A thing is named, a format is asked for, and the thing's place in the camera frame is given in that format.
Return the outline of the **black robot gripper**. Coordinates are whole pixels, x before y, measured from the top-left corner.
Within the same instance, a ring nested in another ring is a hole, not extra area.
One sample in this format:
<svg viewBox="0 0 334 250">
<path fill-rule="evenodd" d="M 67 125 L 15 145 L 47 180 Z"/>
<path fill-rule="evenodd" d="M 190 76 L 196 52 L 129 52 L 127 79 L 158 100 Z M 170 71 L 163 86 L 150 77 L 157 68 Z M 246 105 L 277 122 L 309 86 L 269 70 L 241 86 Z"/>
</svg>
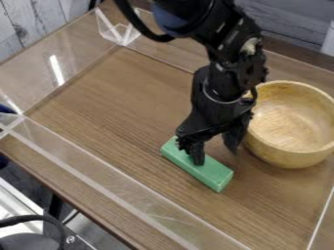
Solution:
<svg viewBox="0 0 334 250">
<path fill-rule="evenodd" d="M 192 94 L 193 109 L 189 117 L 177 129 L 180 146 L 186 146 L 194 165 L 205 163 L 205 143 L 222 135 L 226 148 L 237 154 L 246 137 L 256 106 L 256 89 L 249 97 L 232 102 L 216 100 L 205 85 L 194 85 Z"/>
</svg>

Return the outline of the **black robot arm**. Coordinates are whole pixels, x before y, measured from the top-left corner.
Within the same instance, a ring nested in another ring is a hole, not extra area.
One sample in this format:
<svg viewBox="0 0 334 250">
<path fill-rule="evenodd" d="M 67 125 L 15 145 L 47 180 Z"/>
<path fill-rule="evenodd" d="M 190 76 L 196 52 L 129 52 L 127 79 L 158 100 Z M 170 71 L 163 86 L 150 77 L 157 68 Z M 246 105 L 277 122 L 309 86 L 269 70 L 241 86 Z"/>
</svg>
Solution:
<svg viewBox="0 0 334 250">
<path fill-rule="evenodd" d="M 261 27 L 234 0 L 151 0 L 158 34 L 147 27 L 130 3 L 114 0 L 141 34 L 168 43 L 192 38 L 205 47 L 209 65 L 194 74 L 193 110 L 177 129 L 180 150 L 194 165 L 205 164 L 205 143 L 221 136 L 237 151 L 246 136 L 257 103 L 256 86 L 266 81 Z"/>
</svg>

